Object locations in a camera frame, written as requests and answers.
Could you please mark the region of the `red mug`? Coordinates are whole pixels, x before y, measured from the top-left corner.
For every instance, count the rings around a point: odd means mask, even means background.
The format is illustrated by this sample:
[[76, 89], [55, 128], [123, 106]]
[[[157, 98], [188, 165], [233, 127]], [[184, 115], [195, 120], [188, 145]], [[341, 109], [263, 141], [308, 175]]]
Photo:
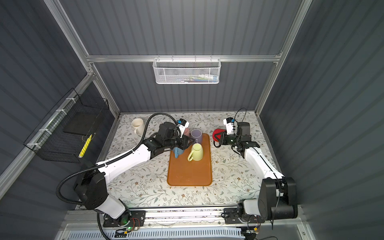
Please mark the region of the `red mug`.
[[214, 147], [220, 148], [222, 145], [221, 139], [227, 131], [225, 129], [216, 129], [213, 132]]

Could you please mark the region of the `light green mug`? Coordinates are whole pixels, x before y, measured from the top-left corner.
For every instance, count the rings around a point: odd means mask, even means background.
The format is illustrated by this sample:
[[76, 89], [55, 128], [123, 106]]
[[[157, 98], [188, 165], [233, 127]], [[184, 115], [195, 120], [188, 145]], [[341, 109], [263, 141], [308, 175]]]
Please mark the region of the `light green mug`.
[[201, 144], [199, 143], [196, 143], [196, 144], [193, 144], [192, 148], [191, 148], [191, 152], [187, 158], [187, 160], [189, 162], [191, 161], [201, 161], [204, 157], [204, 149], [202, 147]]

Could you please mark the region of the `white mug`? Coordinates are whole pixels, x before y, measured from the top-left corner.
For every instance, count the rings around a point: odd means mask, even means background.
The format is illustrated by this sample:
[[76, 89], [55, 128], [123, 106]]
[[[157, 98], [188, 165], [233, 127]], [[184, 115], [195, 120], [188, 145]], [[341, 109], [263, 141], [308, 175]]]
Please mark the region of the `white mug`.
[[141, 118], [136, 118], [131, 122], [133, 131], [136, 135], [142, 136], [144, 129], [145, 129], [145, 123], [144, 120]]

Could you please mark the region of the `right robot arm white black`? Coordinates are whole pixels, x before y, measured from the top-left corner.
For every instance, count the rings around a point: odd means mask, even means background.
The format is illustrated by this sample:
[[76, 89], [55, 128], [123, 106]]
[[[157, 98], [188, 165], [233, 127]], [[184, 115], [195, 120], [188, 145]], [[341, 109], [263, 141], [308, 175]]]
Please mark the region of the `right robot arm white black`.
[[268, 160], [260, 145], [252, 141], [250, 124], [235, 119], [223, 120], [226, 126], [220, 133], [214, 131], [213, 138], [221, 146], [231, 146], [233, 151], [245, 159], [262, 178], [259, 196], [240, 200], [237, 207], [239, 217], [258, 216], [263, 220], [275, 221], [295, 219], [298, 216], [297, 185], [293, 178], [285, 177]]

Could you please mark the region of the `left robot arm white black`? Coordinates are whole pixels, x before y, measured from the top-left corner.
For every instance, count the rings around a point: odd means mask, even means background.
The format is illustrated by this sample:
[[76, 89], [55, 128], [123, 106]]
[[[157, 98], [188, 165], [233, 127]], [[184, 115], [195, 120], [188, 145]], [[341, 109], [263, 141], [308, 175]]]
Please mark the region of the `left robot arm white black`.
[[[162, 123], [158, 132], [145, 139], [149, 125], [149, 123], [146, 123], [142, 138], [136, 147], [108, 161], [99, 162], [93, 167], [67, 176], [57, 186], [57, 197], [65, 203], [83, 205], [88, 210], [94, 210], [98, 213], [107, 214], [113, 219], [118, 219], [128, 211], [128, 208], [122, 201], [108, 193], [108, 184], [132, 167], [164, 153], [165, 149], [179, 148], [186, 150], [189, 148], [193, 142], [189, 136], [184, 135], [184, 131], [189, 127], [189, 124], [184, 119], [172, 123]], [[72, 201], [62, 195], [61, 188], [64, 183], [76, 176], [80, 176], [79, 182], [75, 186], [75, 192], [80, 200]]]

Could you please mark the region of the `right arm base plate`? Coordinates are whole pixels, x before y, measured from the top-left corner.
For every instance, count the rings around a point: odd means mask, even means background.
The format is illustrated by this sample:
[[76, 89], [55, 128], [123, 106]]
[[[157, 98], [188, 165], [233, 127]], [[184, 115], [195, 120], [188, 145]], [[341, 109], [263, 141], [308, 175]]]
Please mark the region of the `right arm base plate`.
[[263, 224], [265, 220], [261, 216], [241, 214], [237, 208], [224, 208], [221, 217], [227, 225], [231, 224]]

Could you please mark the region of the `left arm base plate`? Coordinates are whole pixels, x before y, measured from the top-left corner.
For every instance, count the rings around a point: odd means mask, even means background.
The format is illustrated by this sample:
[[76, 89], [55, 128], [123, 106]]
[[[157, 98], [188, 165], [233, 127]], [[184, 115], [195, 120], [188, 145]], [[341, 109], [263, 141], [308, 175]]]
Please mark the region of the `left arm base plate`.
[[109, 215], [103, 217], [104, 228], [139, 228], [144, 226], [146, 219], [146, 211], [126, 211], [117, 219], [113, 219]]

